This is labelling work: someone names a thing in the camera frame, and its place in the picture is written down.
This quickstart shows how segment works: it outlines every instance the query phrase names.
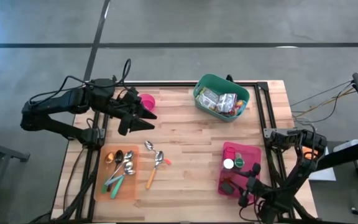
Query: pink tray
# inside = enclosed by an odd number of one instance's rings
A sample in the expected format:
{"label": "pink tray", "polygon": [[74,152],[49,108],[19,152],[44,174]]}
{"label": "pink tray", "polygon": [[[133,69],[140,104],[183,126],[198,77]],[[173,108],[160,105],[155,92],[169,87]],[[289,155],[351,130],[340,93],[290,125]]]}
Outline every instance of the pink tray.
{"label": "pink tray", "polygon": [[[234,155],[236,152],[241,153],[242,159],[244,160],[244,166],[241,168],[242,172],[246,172],[252,169],[252,166],[254,163],[259,163],[262,160],[262,155],[260,152],[260,149],[258,147],[254,146],[246,146],[242,144],[237,144],[233,142],[225,142],[223,144],[223,156],[222,156],[222,162],[225,159],[234,159]],[[233,172],[223,171],[221,170],[221,174],[219,175],[219,184],[218,184],[218,193],[221,195],[227,195],[224,192],[222,192],[219,189],[219,186],[223,183],[223,179],[225,178],[231,178],[231,180],[242,187],[244,190],[246,189],[246,184],[248,181],[247,177],[243,177],[241,175],[235,174]],[[230,197],[239,198],[240,192],[239,190],[231,184],[232,187],[234,187],[234,193],[231,195],[227,195]],[[248,196],[249,202],[253,202],[254,198],[253,196]]]}

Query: green plastic basket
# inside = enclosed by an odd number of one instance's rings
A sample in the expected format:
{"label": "green plastic basket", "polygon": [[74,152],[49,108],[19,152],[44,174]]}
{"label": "green plastic basket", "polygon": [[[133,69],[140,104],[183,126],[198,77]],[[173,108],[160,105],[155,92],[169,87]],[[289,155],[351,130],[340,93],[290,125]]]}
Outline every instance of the green plastic basket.
{"label": "green plastic basket", "polygon": [[196,97],[198,96],[198,94],[200,93],[200,91],[204,88],[209,88],[210,90],[214,91],[216,94],[221,95],[224,93],[236,93],[237,94],[237,99],[238,100],[244,100],[245,101],[245,105],[247,106],[248,101],[249,101],[249,92],[233,83],[230,81],[227,81],[221,77],[218,77],[216,75],[213,74],[207,74],[204,75],[197,83],[196,87],[194,88],[193,91],[193,96],[194,96],[194,101],[196,103],[196,107],[204,112],[209,113],[210,115],[221,119],[222,121],[225,122],[232,122],[234,121],[236,118],[238,118],[240,114],[236,115],[236,116],[231,116],[231,117],[226,117],[223,116],[215,111],[211,111],[208,108],[205,108],[204,106],[202,106],[197,100]]}

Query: metal spoon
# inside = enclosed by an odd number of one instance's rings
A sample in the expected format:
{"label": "metal spoon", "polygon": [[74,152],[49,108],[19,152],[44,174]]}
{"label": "metal spoon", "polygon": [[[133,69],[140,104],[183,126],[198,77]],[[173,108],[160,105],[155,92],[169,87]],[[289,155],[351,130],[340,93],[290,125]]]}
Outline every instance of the metal spoon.
{"label": "metal spoon", "polygon": [[132,170],[133,166],[134,166],[134,164],[133,164],[132,162],[127,162],[127,163],[125,163],[125,166],[124,166],[124,174],[121,174],[121,175],[119,175],[118,177],[115,177],[115,178],[113,178],[113,179],[107,181],[107,182],[104,183],[104,184],[105,184],[105,185],[111,185],[112,183],[114,183],[115,181],[117,181],[118,179],[120,179],[121,177],[123,177],[128,170],[134,171],[134,170]]}
{"label": "metal spoon", "polygon": [[[106,155],[106,157],[104,158],[104,163],[106,163],[106,173],[107,170],[109,170],[109,165],[113,162],[114,160],[114,154],[112,152],[110,152],[109,154]],[[102,194],[106,193],[107,191],[107,186],[103,186],[102,187]]]}
{"label": "metal spoon", "polygon": [[164,160],[164,153],[162,151],[159,151],[158,154],[155,156],[155,166],[154,169],[149,177],[149,180],[147,181],[146,184],[146,189],[150,189],[153,179],[154,179],[154,174],[155,174],[155,170],[157,170],[158,165]]}
{"label": "metal spoon", "polygon": [[[122,163],[122,160],[124,159],[124,153],[121,151],[121,150],[118,150],[117,152],[116,152],[116,155],[114,156],[114,161],[116,162],[116,168],[114,169],[114,170],[117,170],[117,167],[118,167],[118,165],[120,164],[120,163]],[[110,192],[111,191],[111,187],[112,187],[112,185],[109,185],[109,186],[107,186],[107,191],[108,192]]]}
{"label": "metal spoon", "polygon": [[[150,141],[145,141],[144,145],[146,146],[146,148],[150,151],[154,151],[155,155],[157,156],[158,152],[154,149],[153,144]],[[169,161],[168,159],[164,159],[165,163],[168,165],[171,165],[171,161]]]}
{"label": "metal spoon", "polygon": [[122,181],[124,180],[124,176],[125,176],[126,174],[127,174],[127,175],[132,175],[132,174],[135,174],[135,173],[136,173],[136,171],[132,170],[132,166],[131,166],[130,169],[129,169],[128,167],[125,167],[125,168],[124,168],[124,174],[121,175],[122,177],[120,177],[119,182],[117,183],[116,187],[115,187],[114,190],[112,191],[111,196],[110,196],[111,199],[116,198],[118,189],[120,188],[120,186],[121,186],[121,184],[122,184]]}
{"label": "metal spoon", "polygon": [[132,150],[129,151],[129,152],[127,152],[127,153],[125,153],[124,162],[118,167],[118,169],[116,169],[116,171],[114,171],[114,173],[112,174],[112,176],[111,176],[107,181],[111,180],[111,179],[114,177],[114,175],[116,175],[116,173],[118,172],[118,170],[122,167],[122,165],[123,165],[124,163],[131,161],[131,159],[132,159],[133,156],[134,156],[134,151],[132,151]]}
{"label": "metal spoon", "polygon": [[155,149],[154,149],[154,146],[151,142],[149,141],[146,141],[144,142],[144,145],[146,146],[146,148],[150,151],[154,151],[156,154],[158,153]]}

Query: orange handle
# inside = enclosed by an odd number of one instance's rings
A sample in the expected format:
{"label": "orange handle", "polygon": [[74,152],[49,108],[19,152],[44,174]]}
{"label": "orange handle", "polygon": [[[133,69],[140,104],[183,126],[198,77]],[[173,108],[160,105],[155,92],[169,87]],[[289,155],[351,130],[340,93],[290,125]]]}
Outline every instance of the orange handle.
{"label": "orange handle", "polygon": [[149,180],[147,181],[147,184],[146,184],[146,189],[150,189],[150,186],[152,185],[152,182],[153,182],[153,179],[154,179],[154,174],[155,174],[155,170],[156,170],[156,167],[154,167],[153,171],[152,171],[152,174],[150,175],[149,177]]}

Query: orange tray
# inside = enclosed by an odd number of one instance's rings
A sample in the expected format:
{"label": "orange tray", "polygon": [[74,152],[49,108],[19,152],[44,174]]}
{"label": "orange tray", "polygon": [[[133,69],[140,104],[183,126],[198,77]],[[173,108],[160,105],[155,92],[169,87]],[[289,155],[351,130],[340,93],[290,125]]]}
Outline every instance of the orange tray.
{"label": "orange tray", "polygon": [[[112,162],[108,167],[106,167],[106,163],[104,162],[104,158],[112,152],[115,154],[118,150],[121,150],[124,155],[129,151],[134,151],[134,157],[132,158],[132,162],[134,163],[134,170],[136,173],[134,175],[125,175],[124,180],[118,190],[115,199],[111,199],[111,192],[114,190],[118,181],[113,183],[111,191],[102,194],[103,184],[107,177],[110,177],[116,168],[116,163]],[[98,169],[98,178],[96,179],[96,187],[94,192],[94,199],[97,202],[103,202],[108,200],[135,200],[137,199],[137,165],[138,165],[138,156],[139,156],[139,148],[137,146],[104,146],[101,148],[100,152],[100,161],[99,161],[99,169]],[[119,169],[115,177],[124,173],[124,165]]]}

